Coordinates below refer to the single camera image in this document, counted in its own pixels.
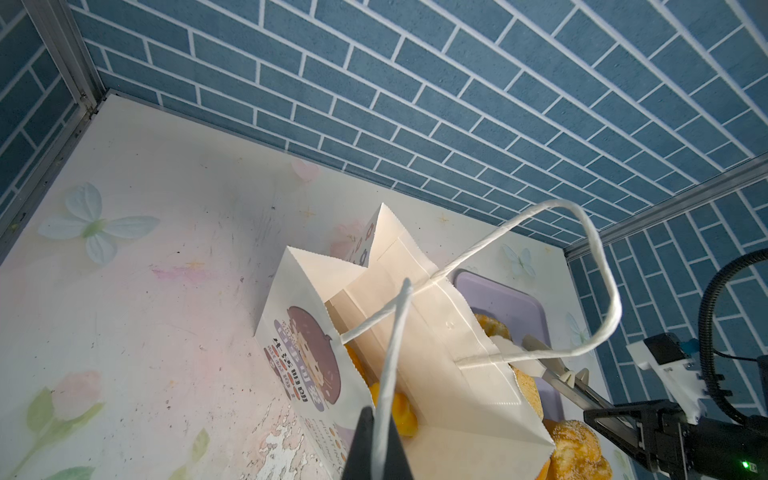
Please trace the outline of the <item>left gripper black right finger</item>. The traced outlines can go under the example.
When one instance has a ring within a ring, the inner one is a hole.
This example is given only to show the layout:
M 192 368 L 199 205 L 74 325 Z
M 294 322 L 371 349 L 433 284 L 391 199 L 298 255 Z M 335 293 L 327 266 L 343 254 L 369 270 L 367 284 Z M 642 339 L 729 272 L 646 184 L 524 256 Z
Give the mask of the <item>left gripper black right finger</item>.
M 390 418 L 386 452 L 386 480 L 412 479 L 413 475 L 394 419 Z

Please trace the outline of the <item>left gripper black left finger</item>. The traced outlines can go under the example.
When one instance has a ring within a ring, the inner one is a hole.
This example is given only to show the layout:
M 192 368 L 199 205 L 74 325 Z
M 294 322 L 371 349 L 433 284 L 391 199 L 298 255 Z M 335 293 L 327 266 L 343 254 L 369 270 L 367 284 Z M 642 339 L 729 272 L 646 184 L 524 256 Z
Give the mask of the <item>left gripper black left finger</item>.
M 342 480 L 371 480 L 371 451 L 374 433 L 374 410 L 361 410 Z

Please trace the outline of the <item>white paper gift bag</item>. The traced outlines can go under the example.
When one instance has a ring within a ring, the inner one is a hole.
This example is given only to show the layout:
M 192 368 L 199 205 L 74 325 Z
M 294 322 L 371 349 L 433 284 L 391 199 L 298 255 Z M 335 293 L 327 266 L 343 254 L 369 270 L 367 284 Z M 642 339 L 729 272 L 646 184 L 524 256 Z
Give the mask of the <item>white paper gift bag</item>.
M 453 286 L 386 206 L 346 259 L 288 247 L 256 337 L 281 379 L 323 468 L 341 479 L 361 410 L 374 410 L 372 479 L 386 479 L 394 394 L 418 433 L 400 439 L 415 479 L 532 479 L 554 442 L 505 355 Z M 345 348 L 380 384 L 375 406 Z

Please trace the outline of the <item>metal bread tongs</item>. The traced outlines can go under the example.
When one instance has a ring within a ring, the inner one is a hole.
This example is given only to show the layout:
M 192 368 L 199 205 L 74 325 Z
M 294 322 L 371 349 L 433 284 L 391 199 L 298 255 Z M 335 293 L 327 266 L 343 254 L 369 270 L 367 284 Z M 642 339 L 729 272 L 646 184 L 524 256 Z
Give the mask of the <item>metal bread tongs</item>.
M 491 341 L 505 355 L 527 353 L 529 350 L 551 350 L 546 343 L 531 335 L 523 337 L 521 346 L 498 335 L 492 336 Z M 512 366 L 534 379 L 546 382 L 550 385 L 551 392 L 560 394 L 581 410 L 604 409 L 613 406 L 608 399 L 589 386 L 589 370 L 586 368 L 580 371 L 570 370 L 560 358 L 513 362 Z

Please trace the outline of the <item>small ridged oval bread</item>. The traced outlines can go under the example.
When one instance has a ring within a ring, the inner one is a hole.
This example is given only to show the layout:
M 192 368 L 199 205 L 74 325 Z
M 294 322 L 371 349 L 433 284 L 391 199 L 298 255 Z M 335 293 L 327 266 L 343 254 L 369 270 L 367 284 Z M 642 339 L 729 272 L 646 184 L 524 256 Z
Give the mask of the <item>small ridged oval bread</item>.
M 378 382 L 373 382 L 369 378 L 356 352 L 349 345 L 346 345 L 345 348 L 358 373 L 362 376 L 368 386 L 374 405 L 377 406 L 380 384 Z M 396 392 L 394 394 L 391 414 L 397 432 L 401 437 L 412 438 L 418 433 L 417 416 L 413 412 L 407 396 L 403 393 Z

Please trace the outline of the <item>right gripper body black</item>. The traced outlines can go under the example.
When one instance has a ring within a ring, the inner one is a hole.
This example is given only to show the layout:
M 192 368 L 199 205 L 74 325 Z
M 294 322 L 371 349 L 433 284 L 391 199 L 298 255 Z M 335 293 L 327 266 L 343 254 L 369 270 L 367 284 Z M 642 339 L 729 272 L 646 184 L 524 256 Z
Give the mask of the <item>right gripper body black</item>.
M 671 479 L 765 479 L 767 419 L 687 421 L 668 400 L 586 410 L 584 422 L 651 473 Z

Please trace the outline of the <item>triangular sandwich bread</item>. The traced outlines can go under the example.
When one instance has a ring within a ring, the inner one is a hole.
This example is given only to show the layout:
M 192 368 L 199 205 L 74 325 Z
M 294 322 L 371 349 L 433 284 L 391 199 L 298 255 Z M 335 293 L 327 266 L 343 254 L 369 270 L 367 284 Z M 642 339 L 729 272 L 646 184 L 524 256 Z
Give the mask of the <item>triangular sandwich bread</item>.
M 475 313 L 475 317 L 485 334 L 490 337 L 501 337 L 511 340 L 508 328 L 498 320 L 484 314 Z M 518 386 L 526 398 L 529 405 L 533 408 L 540 419 L 544 418 L 543 405 L 536 382 L 533 377 L 524 373 L 522 370 L 510 364 L 514 371 Z

